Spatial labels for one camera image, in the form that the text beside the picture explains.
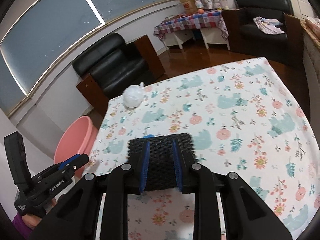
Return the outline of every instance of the screw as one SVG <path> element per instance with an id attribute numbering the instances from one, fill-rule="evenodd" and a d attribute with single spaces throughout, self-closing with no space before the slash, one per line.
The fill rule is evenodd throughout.
<path id="1" fill-rule="evenodd" d="M 121 166 L 121 169 L 123 169 L 124 171 L 128 171 L 131 169 L 131 165 L 128 163 L 125 163 Z"/>
<path id="2" fill-rule="evenodd" d="M 193 168 L 194 170 L 199 170 L 201 169 L 201 165 L 199 163 L 194 163 L 191 165 L 191 168 Z"/>
<path id="3" fill-rule="evenodd" d="M 94 178 L 94 174 L 93 174 L 93 173 L 87 173 L 87 174 L 84 176 L 84 178 L 85 178 L 86 180 L 92 180 L 92 179 Z"/>
<path id="4" fill-rule="evenodd" d="M 230 179 L 237 179 L 238 178 L 238 174 L 236 174 L 235 172 L 230 172 L 229 173 L 229 178 Z"/>

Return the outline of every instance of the folded clothing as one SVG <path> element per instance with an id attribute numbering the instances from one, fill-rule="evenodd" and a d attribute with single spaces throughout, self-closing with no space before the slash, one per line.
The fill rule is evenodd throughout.
<path id="1" fill-rule="evenodd" d="M 265 34 L 282 34 L 284 33 L 283 30 L 277 28 L 276 26 L 281 26 L 282 23 L 276 19 L 265 19 L 263 17 L 256 17 L 253 19 L 254 23 Z"/>

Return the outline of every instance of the wooden armrest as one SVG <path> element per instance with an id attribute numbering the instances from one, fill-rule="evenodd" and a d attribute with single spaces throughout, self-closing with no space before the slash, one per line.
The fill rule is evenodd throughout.
<path id="1" fill-rule="evenodd" d="M 76 86 L 77 89 L 101 116 L 105 116 L 109 98 L 105 96 L 101 87 L 89 73 L 84 74 L 81 78 L 82 81 Z"/>
<path id="2" fill-rule="evenodd" d="M 303 68 L 303 28 L 299 18 L 284 14 L 287 29 L 288 59 L 291 66 Z"/>
<path id="3" fill-rule="evenodd" d="M 133 43 L 138 49 L 141 57 L 143 57 L 145 61 L 148 63 L 149 69 L 152 72 L 153 77 L 157 79 L 160 76 L 162 76 L 165 72 L 163 65 L 155 49 L 153 48 L 148 35 L 143 35 L 142 37 L 137 38 L 135 41 L 133 41 Z"/>
<path id="4" fill-rule="evenodd" d="M 229 33 L 228 40 L 231 51 L 238 51 L 239 46 L 241 47 L 239 11 L 239 9 L 222 11 L 222 17 Z"/>

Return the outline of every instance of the person's hand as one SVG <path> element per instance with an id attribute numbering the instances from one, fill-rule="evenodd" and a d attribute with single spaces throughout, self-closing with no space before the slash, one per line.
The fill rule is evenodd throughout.
<path id="1" fill-rule="evenodd" d="M 54 207 L 56 203 L 57 201 L 55 200 L 55 198 L 53 198 L 51 200 L 52 207 Z M 36 215 L 26 214 L 22 217 L 22 220 L 27 227 L 33 230 L 40 223 L 42 219 L 40 217 L 37 217 Z"/>

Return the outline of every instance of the purple sleeve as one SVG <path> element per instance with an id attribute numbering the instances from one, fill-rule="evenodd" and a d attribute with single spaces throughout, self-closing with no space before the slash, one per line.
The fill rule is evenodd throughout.
<path id="1" fill-rule="evenodd" d="M 12 221 L 12 224 L 25 239 L 28 239 L 32 230 L 26 226 L 19 214 L 16 214 Z"/>

